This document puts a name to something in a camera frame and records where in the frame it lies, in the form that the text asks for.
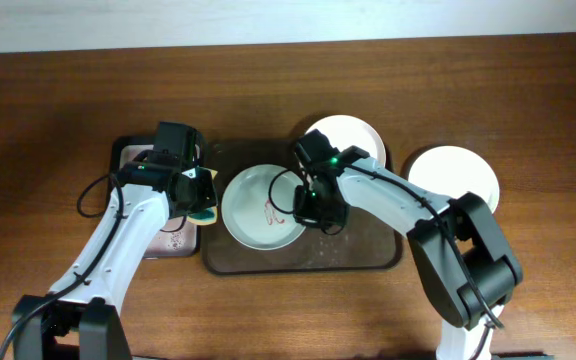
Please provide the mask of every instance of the red marking on plate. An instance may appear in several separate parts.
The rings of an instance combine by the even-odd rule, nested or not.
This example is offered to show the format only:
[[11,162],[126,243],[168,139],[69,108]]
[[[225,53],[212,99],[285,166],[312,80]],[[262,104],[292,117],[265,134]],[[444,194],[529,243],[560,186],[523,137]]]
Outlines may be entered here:
[[268,225],[272,225],[274,223],[281,225],[286,222],[285,219],[279,218],[279,216],[277,215],[277,211],[270,203],[270,199],[266,200],[266,204],[264,206],[264,215],[266,215],[266,222],[268,223]]

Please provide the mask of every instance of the white wall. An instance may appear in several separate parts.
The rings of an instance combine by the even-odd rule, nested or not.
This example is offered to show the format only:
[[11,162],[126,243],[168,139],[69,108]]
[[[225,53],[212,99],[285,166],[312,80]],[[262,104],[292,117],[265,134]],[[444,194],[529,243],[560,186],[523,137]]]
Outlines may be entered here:
[[0,52],[576,31],[576,0],[0,0]]

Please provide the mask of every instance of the white bowl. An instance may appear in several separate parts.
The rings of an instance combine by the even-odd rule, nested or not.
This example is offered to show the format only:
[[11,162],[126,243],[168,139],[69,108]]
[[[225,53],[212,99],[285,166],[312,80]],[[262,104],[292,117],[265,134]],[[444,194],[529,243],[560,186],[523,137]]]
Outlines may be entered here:
[[386,166],[386,147],[377,131],[367,122],[349,115],[333,115],[317,121],[306,134],[319,130],[328,137],[330,145],[344,151],[355,145]]
[[[235,176],[221,202],[224,224],[241,244],[256,250],[275,250],[295,241],[305,227],[292,215],[277,211],[268,199],[272,179],[285,168],[257,165]],[[275,181],[272,199],[283,210],[291,211],[295,187],[302,181],[292,172]]]
[[455,199],[472,192],[486,201],[491,212],[499,204],[499,181],[490,165],[457,146],[439,146],[421,154],[410,168],[408,181]]

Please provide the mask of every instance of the brown tabletop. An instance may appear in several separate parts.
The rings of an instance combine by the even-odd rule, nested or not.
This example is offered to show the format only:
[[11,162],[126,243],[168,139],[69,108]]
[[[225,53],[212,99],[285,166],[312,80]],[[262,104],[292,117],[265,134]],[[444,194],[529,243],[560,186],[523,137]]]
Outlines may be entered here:
[[[0,55],[0,341],[88,241],[97,220],[75,200],[117,137],[173,120],[212,142],[289,138],[330,114],[372,124],[397,170],[429,145],[482,155],[525,273],[493,351],[576,359],[576,34]],[[144,261],[121,317],[134,354],[168,358],[401,354],[440,334],[407,245],[381,272]]]

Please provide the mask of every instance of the wooden table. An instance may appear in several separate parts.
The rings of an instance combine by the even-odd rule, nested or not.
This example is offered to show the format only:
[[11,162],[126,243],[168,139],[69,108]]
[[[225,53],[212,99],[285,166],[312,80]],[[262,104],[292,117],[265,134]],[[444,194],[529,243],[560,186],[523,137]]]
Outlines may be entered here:
[[[525,272],[493,350],[576,359],[576,34],[0,55],[0,341],[95,228],[74,204],[117,137],[172,120],[211,141],[289,138],[330,114],[371,123],[397,169],[429,145],[481,154]],[[168,358],[396,355],[440,334],[408,248],[385,272],[144,261],[121,315],[134,354]]]

